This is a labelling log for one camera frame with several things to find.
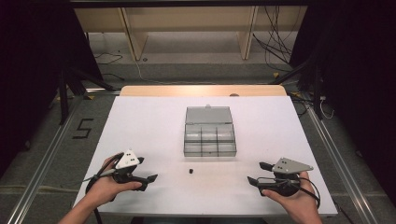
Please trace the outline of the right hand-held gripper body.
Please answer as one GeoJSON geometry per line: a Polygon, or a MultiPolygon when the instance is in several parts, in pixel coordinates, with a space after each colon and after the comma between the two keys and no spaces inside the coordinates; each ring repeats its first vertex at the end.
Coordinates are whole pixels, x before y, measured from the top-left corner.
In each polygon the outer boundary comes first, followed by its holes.
{"type": "Polygon", "coordinates": [[[289,197],[295,194],[301,186],[299,173],[312,170],[313,167],[311,165],[287,158],[280,158],[273,167],[274,181],[272,183],[261,182],[261,184],[263,189],[269,189],[281,196],[289,197]]]}

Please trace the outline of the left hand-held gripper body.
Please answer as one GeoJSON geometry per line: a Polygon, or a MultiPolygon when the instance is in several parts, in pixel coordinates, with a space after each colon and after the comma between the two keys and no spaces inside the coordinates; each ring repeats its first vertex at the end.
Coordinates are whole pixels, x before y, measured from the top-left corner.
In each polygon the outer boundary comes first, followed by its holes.
{"type": "Polygon", "coordinates": [[[134,169],[139,165],[138,157],[132,152],[131,149],[123,153],[119,160],[114,165],[113,179],[119,183],[139,182],[141,187],[138,190],[145,190],[142,187],[142,182],[145,178],[133,175],[134,169]]]}

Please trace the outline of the clear plastic compartment box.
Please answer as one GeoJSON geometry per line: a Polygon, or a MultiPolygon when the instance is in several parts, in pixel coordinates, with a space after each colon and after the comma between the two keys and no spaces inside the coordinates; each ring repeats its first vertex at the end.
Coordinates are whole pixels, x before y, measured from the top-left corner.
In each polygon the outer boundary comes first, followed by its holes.
{"type": "Polygon", "coordinates": [[[228,106],[189,106],[184,126],[185,157],[235,157],[236,139],[228,106]]]}

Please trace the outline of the person's right hand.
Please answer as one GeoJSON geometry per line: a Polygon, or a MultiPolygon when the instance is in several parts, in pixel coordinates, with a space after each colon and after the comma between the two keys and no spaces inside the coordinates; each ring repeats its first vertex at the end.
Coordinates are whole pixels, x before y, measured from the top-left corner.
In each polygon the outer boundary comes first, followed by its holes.
{"type": "Polygon", "coordinates": [[[291,212],[297,210],[318,211],[316,200],[305,192],[299,191],[296,194],[289,197],[281,196],[278,193],[269,189],[264,189],[262,193],[264,196],[270,198],[271,200],[280,203],[282,207],[287,211],[289,216],[291,212]]]}

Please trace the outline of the person's left hand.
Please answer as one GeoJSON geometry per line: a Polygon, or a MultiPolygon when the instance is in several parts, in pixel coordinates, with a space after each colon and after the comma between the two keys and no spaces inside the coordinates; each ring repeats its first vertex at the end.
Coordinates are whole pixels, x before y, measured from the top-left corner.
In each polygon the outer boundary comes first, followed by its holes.
{"type": "Polygon", "coordinates": [[[84,202],[87,202],[94,206],[99,206],[104,203],[110,202],[119,193],[139,189],[142,186],[139,182],[128,182],[128,183],[117,183],[111,176],[105,176],[99,178],[86,193],[83,198],[84,202]]]}

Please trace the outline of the white table board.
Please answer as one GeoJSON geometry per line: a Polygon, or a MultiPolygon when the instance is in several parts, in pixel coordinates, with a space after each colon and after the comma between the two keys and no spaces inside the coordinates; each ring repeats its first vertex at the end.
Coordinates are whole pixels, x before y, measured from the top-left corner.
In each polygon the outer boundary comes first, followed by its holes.
{"type": "Polygon", "coordinates": [[[321,196],[319,212],[337,211],[317,167],[292,101],[263,97],[128,97],[115,99],[86,173],[104,159],[131,149],[145,158],[137,176],[157,175],[146,191],[128,190],[100,206],[103,214],[144,217],[268,217],[283,215],[262,197],[248,177],[265,176],[259,162],[288,158],[313,167],[309,176],[321,196]],[[189,106],[228,106],[233,117],[236,156],[187,158],[184,125],[189,106]]]}

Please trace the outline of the black tape floor marking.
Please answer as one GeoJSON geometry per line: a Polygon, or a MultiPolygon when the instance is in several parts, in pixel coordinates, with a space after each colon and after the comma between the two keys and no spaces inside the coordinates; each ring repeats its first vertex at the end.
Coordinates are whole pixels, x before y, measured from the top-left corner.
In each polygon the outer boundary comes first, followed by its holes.
{"type": "Polygon", "coordinates": [[[72,138],[73,139],[88,138],[92,130],[92,128],[89,126],[91,122],[92,119],[81,119],[76,129],[76,133],[72,136],[72,138]]]}

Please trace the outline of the wooden table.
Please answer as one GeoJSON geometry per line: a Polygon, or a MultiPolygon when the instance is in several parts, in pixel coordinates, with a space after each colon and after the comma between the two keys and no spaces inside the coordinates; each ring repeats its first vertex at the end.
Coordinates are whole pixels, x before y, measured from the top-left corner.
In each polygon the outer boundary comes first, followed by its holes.
{"type": "Polygon", "coordinates": [[[120,96],[286,96],[280,85],[146,85],[125,86],[120,96]]]}

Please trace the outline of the black metal stand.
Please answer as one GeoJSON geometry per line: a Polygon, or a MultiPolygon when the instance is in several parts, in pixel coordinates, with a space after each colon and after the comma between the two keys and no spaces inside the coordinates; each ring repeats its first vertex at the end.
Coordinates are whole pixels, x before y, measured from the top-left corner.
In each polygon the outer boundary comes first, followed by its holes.
{"type": "Polygon", "coordinates": [[[320,109],[321,96],[321,69],[318,59],[310,56],[305,62],[293,68],[286,75],[276,78],[270,82],[270,85],[280,85],[284,81],[300,75],[297,87],[300,91],[307,91],[309,88],[313,90],[313,107],[314,112],[319,119],[323,119],[320,109]]]}
{"type": "Polygon", "coordinates": [[[116,91],[117,88],[105,83],[102,79],[94,77],[89,73],[78,69],[75,66],[65,67],[59,74],[59,96],[61,102],[61,121],[63,125],[69,117],[69,105],[67,99],[67,89],[69,88],[76,96],[82,96],[87,92],[87,89],[82,84],[82,79],[88,80],[91,83],[102,87],[107,91],[116,91]]]}

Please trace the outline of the black curtain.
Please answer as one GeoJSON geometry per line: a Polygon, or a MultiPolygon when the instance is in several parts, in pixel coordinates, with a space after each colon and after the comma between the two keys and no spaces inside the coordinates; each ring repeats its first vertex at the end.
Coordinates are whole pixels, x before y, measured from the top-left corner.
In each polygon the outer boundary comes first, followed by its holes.
{"type": "Polygon", "coordinates": [[[67,0],[0,0],[0,177],[42,120],[68,67],[102,77],[67,0]]]}
{"type": "Polygon", "coordinates": [[[311,0],[290,63],[319,43],[322,89],[396,206],[396,0],[311,0]]]}

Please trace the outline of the light wooden shelf unit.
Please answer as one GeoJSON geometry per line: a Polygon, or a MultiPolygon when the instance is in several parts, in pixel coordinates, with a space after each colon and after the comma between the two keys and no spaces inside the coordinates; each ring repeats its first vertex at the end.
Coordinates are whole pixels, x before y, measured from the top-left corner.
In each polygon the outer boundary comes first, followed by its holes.
{"type": "Polygon", "coordinates": [[[141,58],[150,32],[234,32],[241,57],[249,57],[255,31],[297,31],[306,6],[77,8],[85,33],[123,33],[133,60],[141,58]]]}

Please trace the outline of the aluminium floor rail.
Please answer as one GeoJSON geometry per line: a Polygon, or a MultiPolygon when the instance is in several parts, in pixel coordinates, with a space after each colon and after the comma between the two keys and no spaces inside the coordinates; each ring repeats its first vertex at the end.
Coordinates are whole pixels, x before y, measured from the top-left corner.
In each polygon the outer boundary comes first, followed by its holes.
{"type": "Polygon", "coordinates": [[[59,123],[55,100],[30,148],[0,178],[0,224],[55,224],[72,207],[116,95],[92,91],[69,99],[70,115],[59,123]],[[88,138],[73,139],[81,119],[92,119],[88,138]]]}
{"type": "Polygon", "coordinates": [[[351,173],[347,162],[343,159],[338,147],[332,140],[332,137],[325,126],[324,122],[320,120],[311,106],[307,108],[307,114],[311,118],[316,130],[324,143],[326,151],[328,152],[335,170],[339,174],[346,191],[353,202],[363,224],[379,224],[378,219],[375,217],[374,210],[371,208],[369,201],[363,194],[361,188],[354,175],[351,173]]]}

